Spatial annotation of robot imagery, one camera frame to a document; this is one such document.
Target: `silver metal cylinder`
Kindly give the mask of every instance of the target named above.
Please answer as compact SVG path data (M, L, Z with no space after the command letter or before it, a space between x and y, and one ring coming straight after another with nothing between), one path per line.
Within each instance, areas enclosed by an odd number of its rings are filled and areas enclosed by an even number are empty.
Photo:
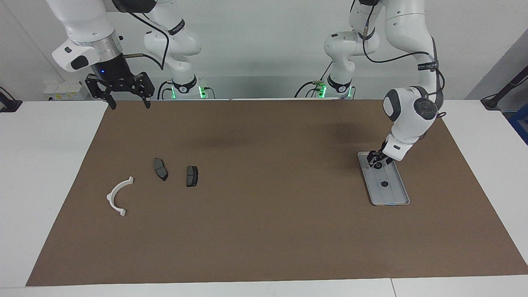
M93 47L97 50L99 56L101 57L100 62L109 61L121 53L123 53L123 48L119 44L119 39L117 38L116 31L113 31L109 36L92 42L75 42L74 44L80 47Z

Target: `brown mat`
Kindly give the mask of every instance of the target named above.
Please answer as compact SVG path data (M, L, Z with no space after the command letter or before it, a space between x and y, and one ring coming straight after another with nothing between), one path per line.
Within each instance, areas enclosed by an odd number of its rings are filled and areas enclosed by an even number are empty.
M398 163L411 204L370 204L356 154L390 127L380 101L119 102L27 285L528 274L442 120Z

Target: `white table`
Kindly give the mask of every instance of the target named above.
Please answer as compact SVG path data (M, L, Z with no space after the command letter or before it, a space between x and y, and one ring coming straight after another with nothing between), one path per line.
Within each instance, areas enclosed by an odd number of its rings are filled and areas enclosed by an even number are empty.
M528 276L24 287L106 104L25 102L0 114L0 296L528 296ZM447 101L453 138L528 259L528 146L500 112Z

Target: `white control box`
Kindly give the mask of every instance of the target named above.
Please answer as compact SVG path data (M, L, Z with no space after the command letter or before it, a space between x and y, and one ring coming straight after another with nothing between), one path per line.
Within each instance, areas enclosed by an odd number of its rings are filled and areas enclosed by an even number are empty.
M92 100L88 90L79 81L47 83L44 94L48 101L83 101Z

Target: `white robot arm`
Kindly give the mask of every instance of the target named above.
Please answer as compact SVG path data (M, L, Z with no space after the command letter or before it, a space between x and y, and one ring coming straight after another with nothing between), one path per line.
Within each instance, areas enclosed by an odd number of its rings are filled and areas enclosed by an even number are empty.
M386 38L393 47L415 57L419 83L408 88L392 89L387 93L383 100L383 109L394 124L382 149L371 152L368 159L371 166L383 159L387 159L387 162L401 161L433 124L444 102L436 45L425 23L424 0L358 2L350 14L350 24L354 27L352 32L333 34L326 40L325 50L334 61L334 68L327 78L327 83L330 87L340 87L329 89L335 90L340 94L339 97L342 97L347 91L344 87L350 87L350 84L345 84L352 79L354 71L354 63L349 61L350 57L366 55L373 62L394 60L374 61L368 56L379 45L375 28L371 28L369 23L375 22L382 6L385 6Z
M187 56L197 55L202 50L202 42L196 34L185 27L185 21L173 0L158 0L147 16L161 26L169 36L166 64L171 71L173 90L178 97L203 97L200 79L193 71ZM147 50L162 58L166 47L166 38L158 32L147 32L143 38Z
M148 99L154 93L154 86L147 73L133 75L130 72L102 0L46 1L68 35L68 40L52 54L57 64L69 72L90 66L94 74L88 75L85 82L92 97L105 100L112 109L116 108L112 91L137 95L149 108ZM145 0L128 8L131 12L148 12L155 4L155 0Z

